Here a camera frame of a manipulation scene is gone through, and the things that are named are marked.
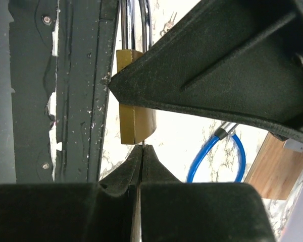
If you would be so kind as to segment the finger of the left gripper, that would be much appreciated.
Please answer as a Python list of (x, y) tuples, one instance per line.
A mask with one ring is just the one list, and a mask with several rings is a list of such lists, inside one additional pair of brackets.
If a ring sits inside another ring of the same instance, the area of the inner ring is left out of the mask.
[(201, 1), (110, 90), (303, 143), (303, 1)]

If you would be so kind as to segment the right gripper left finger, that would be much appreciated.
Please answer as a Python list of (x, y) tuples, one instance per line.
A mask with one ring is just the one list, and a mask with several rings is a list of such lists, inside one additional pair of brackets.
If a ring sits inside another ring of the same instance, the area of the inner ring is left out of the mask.
[(95, 183), (0, 185), (0, 241), (140, 241), (142, 157)]

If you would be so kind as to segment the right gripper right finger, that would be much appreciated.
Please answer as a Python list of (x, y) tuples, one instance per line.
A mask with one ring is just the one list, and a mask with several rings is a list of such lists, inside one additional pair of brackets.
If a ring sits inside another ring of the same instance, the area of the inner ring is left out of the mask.
[(244, 183), (183, 183), (143, 151), (143, 241), (274, 241), (257, 191)]

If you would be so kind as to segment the blue cable lock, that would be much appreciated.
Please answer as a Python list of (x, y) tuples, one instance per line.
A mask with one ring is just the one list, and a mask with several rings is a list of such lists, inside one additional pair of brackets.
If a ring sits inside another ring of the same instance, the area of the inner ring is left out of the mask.
[(246, 170), (246, 152), (236, 133), (238, 124), (222, 122), (198, 151), (187, 173), (186, 182), (237, 182)]

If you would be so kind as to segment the silver key set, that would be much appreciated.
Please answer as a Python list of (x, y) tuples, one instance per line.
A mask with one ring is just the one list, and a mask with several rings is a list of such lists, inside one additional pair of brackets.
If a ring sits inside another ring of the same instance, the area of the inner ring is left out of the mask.
[(169, 21), (164, 24), (162, 31), (160, 31), (160, 36), (163, 37), (173, 26), (177, 16), (177, 12), (173, 12)]

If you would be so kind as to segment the wooden base board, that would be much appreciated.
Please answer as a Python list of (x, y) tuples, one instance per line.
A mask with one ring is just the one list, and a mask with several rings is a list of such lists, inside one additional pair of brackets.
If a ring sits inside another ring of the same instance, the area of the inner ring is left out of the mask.
[(245, 177), (262, 198), (286, 200), (303, 170), (303, 153), (283, 148), (284, 142), (268, 133)]

